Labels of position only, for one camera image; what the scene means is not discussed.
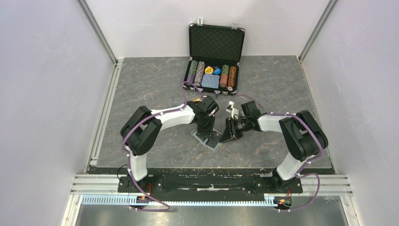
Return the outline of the beige card holder wallet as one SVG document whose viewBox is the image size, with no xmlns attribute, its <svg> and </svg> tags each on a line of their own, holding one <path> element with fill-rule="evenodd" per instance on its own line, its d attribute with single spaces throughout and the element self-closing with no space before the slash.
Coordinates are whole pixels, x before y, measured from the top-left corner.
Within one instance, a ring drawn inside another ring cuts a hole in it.
<svg viewBox="0 0 399 226">
<path fill-rule="evenodd" d="M 205 146 L 206 148 L 212 150 L 213 152 L 217 152 L 220 147 L 223 145 L 220 142 L 220 139 L 222 137 L 222 133 L 220 133 L 217 130 L 213 131 L 213 135 L 211 136 L 211 138 L 207 138 L 204 135 L 200 135 L 198 133 L 198 131 L 196 129 L 194 129 L 191 132 L 191 135 L 203 146 Z"/>
</svg>

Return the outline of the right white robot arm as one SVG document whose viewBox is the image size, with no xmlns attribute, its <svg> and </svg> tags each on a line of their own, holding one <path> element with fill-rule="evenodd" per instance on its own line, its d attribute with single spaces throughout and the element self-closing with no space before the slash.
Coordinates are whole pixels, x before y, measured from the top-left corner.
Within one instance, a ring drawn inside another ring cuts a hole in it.
<svg viewBox="0 0 399 226">
<path fill-rule="evenodd" d="M 328 139 L 312 114 L 303 110 L 298 113 L 261 113 L 255 101 L 241 105 L 242 110 L 234 108 L 230 101 L 225 130 L 220 142 L 226 143 L 240 139 L 249 130 L 258 132 L 278 132 L 283 135 L 288 154 L 272 173 L 272 187 L 277 192 L 286 191 L 293 178 L 298 178 L 305 164 L 323 155 L 328 147 Z"/>
</svg>

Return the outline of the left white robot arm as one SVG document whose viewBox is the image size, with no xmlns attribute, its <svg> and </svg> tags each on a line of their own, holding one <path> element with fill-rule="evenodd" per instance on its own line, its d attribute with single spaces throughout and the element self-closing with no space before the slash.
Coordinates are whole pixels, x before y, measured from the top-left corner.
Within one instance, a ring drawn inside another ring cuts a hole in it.
<svg viewBox="0 0 399 226">
<path fill-rule="evenodd" d="M 215 133 L 215 114 L 218 110 L 218 104 L 211 97 L 199 101 L 186 101 L 179 106 L 163 110 L 139 107 L 120 130 L 121 148 L 128 157 L 130 186 L 137 192 L 147 188 L 147 153 L 162 130 L 178 125 L 196 124 L 198 134 L 211 140 Z"/>
</svg>

